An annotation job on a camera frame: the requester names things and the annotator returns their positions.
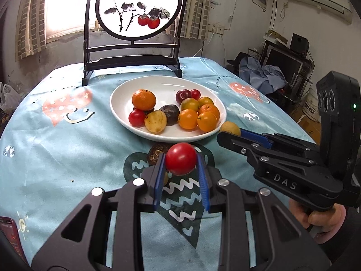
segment white plastic bag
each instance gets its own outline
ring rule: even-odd
[[[21,96],[8,84],[0,82],[0,109],[12,114],[21,102]]]

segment hand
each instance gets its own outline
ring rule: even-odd
[[[322,226],[323,232],[331,231],[343,218],[343,206],[334,204],[333,208],[326,212],[313,211],[310,215],[305,213],[303,206],[292,199],[289,199],[289,210],[304,228],[310,225]]]

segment silver bolt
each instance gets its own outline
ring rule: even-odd
[[[135,180],[133,180],[133,184],[135,186],[141,186],[144,184],[144,179],[143,178],[136,178]]]
[[[99,196],[99,195],[101,195],[102,193],[103,193],[103,189],[100,188],[100,187],[96,187],[96,188],[94,188],[94,189],[91,190],[91,194],[92,194],[93,196]]]
[[[268,188],[263,187],[259,190],[259,193],[264,196],[269,196],[271,194],[271,191]]]
[[[228,179],[220,179],[220,180],[218,180],[218,184],[220,186],[227,186],[229,184],[229,180]]]

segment smartphone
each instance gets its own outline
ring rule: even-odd
[[[0,216],[0,230],[13,246],[15,252],[28,264],[24,251],[21,247],[20,238],[16,223],[13,219]]]

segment white plate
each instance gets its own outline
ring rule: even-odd
[[[178,124],[167,126],[160,134],[153,134],[143,127],[133,127],[128,120],[130,112],[133,110],[132,96],[138,89],[147,89],[154,93],[157,98],[155,109],[160,109],[164,105],[178,105],[176,102],[176,93],[180,89],[198,89],[201,97],[209,97],[213,100],[214,105],[219,109],[221,117],[218,121],[217,128],[204,133],[200,129],[186,131]],[[146,139],[165,143],[191,143],[204,139],[218,132],[221,125],[226,121],[227,112],[221,100],[212,93],[211,90],[200,84],[191,82],[178,77],[169,77],[162,75],[138,77],[124,82],[118,86],[111,94],[109,101],[111,112],[114,117],[131,132]]]

